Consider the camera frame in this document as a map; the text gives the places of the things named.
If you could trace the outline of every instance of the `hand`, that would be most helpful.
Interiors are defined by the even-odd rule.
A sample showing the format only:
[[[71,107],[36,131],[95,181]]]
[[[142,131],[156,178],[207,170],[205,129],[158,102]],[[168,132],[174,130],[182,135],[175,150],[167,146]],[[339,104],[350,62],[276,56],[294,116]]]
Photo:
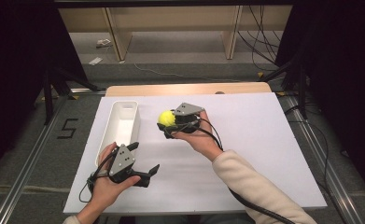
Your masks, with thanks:
[[[205,111],[200,112],[200,118],[210,122]],[[200,122],[200,128],[212,133],[211,125],[205,120]],[[172,136],[176,139],[187,141],[194,150],[202,153],[210,161],[213,161],[218,155],[222,153],[222,150],[218,147],[217,143],[207,133],[203,133],[201,131],[196,131],[194,133],[177,132],[172,133]]]
[[[107,146],[100,154],[100,163],[116,148],[116,143],[112,143]],[[102,170],[105,170],[109,165],[108,160]],[[127,188],[134,185],[140,180],[141,177],[135,175],[127,178],[125,181],[117,184],[111,181],[108,177],[100,177],[95,181],[94,191],[92,193],[91,201],[93,203],[98,203],[106,209],[108,206],[112,205],[119,195]]]
[[[100,163],[109,155],[116,147],[116,143],[108,145],[100,154]],[[108,167],[109,161],[103,166],[103,170]],[[92,223],[98,218],[101,213],[110,205],[112,205],[119,195],[127,188],[131,187],[141,179],[135,175],[127,178],[123,182],[117,184],[111,181],[108,177],[99,177],[94,183],[94,190],[91,200],[77,214],[77,219],[81,224]]]

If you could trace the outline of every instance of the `white container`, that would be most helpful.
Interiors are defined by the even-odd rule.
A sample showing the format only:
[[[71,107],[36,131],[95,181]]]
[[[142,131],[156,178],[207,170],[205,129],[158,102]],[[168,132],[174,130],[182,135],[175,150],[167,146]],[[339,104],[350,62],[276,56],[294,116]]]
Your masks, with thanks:
[[[98,148],[95,165],[99,165],[98,156],[109,144],[116,142],[118,146],[121,144],[128,146],[137,142],[140,123],[137,102],[115,102],[109,114],[103,140]]]

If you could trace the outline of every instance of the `white board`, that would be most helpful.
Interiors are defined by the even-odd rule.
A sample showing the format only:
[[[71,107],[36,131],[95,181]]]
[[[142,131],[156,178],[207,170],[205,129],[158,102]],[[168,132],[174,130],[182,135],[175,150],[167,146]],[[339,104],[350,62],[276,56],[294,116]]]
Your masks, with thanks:
[[[273,93],[183,96],[104,97],[91,127],[64,212],[78,213],[78,199],[87,177],[95,171],[93,160],[101,145],[111,106],[116,101],[136,101],[141,125],[135,171],[147,172],[159,164],[149,187],[125,190],[105,210],[117,215],[208,214],[243,211],[212,170],[211,162],[182,140],[166,139],[156,123],[160,113],[181,103],[204,107],[225,150],[246,158],[303,208],[327,206]],[[88,200],[85,189],[82,199]]]

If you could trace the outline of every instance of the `sleeve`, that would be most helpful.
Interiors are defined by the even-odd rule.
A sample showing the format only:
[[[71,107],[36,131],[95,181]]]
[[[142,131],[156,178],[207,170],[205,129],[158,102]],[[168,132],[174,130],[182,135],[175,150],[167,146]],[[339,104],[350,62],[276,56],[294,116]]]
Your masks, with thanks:
[[[234,151],[228,150],[217,156],[212,166],[219,178],[247,201],[275,212],[295,223],[316,223],[287,194],[269,179],[256,172],[251,164]],[[246,212],[258,224],[279,223],[274,218],[247,207]]]
[[[76,216],[71,216],[63,221],[63,224],[80,224]]]

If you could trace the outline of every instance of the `yellow ball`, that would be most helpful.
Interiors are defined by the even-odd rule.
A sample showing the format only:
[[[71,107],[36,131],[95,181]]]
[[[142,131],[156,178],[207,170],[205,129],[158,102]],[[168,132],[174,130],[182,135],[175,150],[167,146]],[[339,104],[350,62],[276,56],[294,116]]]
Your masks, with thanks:
[[[173,114],[173,111],[166,110],[166,111],[162,112],[159,115],[158,122],[160,124],[164,125],[165,127],[175,125],[175,115]]]

